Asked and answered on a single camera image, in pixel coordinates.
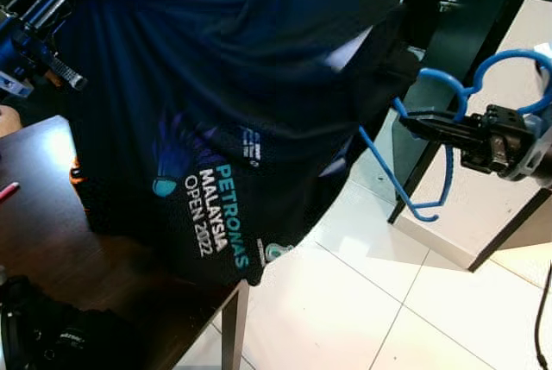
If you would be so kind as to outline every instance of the table leg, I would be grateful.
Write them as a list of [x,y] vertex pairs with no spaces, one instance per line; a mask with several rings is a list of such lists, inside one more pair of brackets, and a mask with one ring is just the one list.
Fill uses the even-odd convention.
[[239,286],[239,290],[223,309],[223,370],[238,370],[242,361],[249,284],[242,281]]

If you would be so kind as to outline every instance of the blue hanger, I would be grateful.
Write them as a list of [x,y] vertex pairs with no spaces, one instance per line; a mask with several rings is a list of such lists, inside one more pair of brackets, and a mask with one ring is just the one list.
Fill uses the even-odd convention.
[[[481,65],[477,68],[477,71],[475,72],[475,75],[474,75],[473,87],[464,87],[464,85],[462,85],[462,83],[452,75],[433,68],[423,68],[422,70],[420,70],[420,73],[418,75],[420,77],[429,77],[429,78],[440,80],[443,83],[453,88],[453,90],[455,91],[455,95],[458,98],[458,104],[459,104],[458,110],[456,111],[456,114],[455,114],[454,121],[461,122],[462,119],[466,116],[467,101],[473,94],[479,92],[483,87],[483,77],[485,76],[487,70],[491,68],[493,65],[495,65],[497,62],[500,62],[502,60],[506,60],[509,58],[528,58],[530,60],[535,60],[540,64],[540,66],[543,69],[547,70],[549,73],[549,83],[544,91],[543,98],[541,98],[536,103],[517,109],[517,112],[520,115],[537,114],[540,111],[547,108],[549,105],[551,105],[552,104],[552,61],[550,61],[550,58],[548,58],[546,55],[543,55],[536,51],[531,51],[527,49],[512,49],[509,51],[504,51],[502,53],[497,53],[492,57],[489,57],[488,59],[483,61]],[[393,99],[393,108],[398,112],[398,114],[401,117],[408,116],[408,110],[405,108],[405,105],[400,101],[398,97]],[[362,126],[360,126],[359,131],[361,133],[362,138],[370,148],[370,150],[372,150],[372,153],[376,158],[376,160],[379,162],[379,165],[383,168],[384,172],[386,172],[387,177],[392,181],[393,185],[395,186],[395,190],[397,191],[399,196],[403,199],[406,206],[408,206],[408,209],[412,212],[414,217],[423,222],[434,222],[437,219],[439,219],[438,215],[423,216],[422,214],[419,213],[418,209],[435,208],[435,207],[443,206],[447,201],[447,197],[449,196],[450,186],[452,185],[452,178],[453,178],[453,169],[454,169],[453,148],[451,146],[445,146],[446,171],[445,171],[445,180],[444,180],[444,184],[442,187],[442,192],[441,192],[441,196],[439,197],[439,200],[435,202],[428,202],[425,204],[414,204],[411,201],[410,197],[406,194],[406,191],[405,189],[403,189],[403,186],[398,182],[397,178],[395,177],[395,175],[393,174],[389,166],[386,164],[386,161],[381,156],[381,153],[378,150],[378,148],[376,148],[376,146],[373,144],[373,141],[368,136],[366,130]]]

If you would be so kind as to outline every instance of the black furniture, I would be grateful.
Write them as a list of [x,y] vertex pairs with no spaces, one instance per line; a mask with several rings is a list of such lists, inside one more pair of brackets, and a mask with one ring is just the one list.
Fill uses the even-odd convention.
[[59,116],[0,139],[0,265],[80,309],[112,309],[147,345],[147,370],[173,368],[223,311],[223,369],[242,357],[248,284],[206,292],[178,281],[153,252],[125,237],[90,232],[72,185],[71,131]]

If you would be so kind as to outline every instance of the red pen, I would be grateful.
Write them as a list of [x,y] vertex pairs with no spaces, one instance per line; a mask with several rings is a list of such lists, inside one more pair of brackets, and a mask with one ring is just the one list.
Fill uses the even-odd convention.
[[2,191],[0,191],[0,203],[6,200],[9,197],[9,195],[11,195],[17,189],[19,189],[19,184],[17,182],[14,182],[11,185],[7,186]]

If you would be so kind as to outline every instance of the black cable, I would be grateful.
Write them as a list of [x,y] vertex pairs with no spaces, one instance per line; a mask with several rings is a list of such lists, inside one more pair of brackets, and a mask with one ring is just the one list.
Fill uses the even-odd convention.
[[546,304],[546,297],[549,294],[550,290],[550,280],[552,279],[552,263],[550,263],[550,269],[549,274],[546,278],[546,283],[544,284],[544,292],[543,297],[541,298],[541,304],[538,307],[538,313],[536,314],[536,322],[535,322],[535,349],[536,349],[536,359],[538,360],[538,364],[541,365],[543,370],[548,370],[549,365],[546,362],[546,357],[544,357],[543,351],[541,350],[541,342],[540,342],[540,329],[541,329],[541,319],[543,318],[543,312],[544,312],[544,305]]

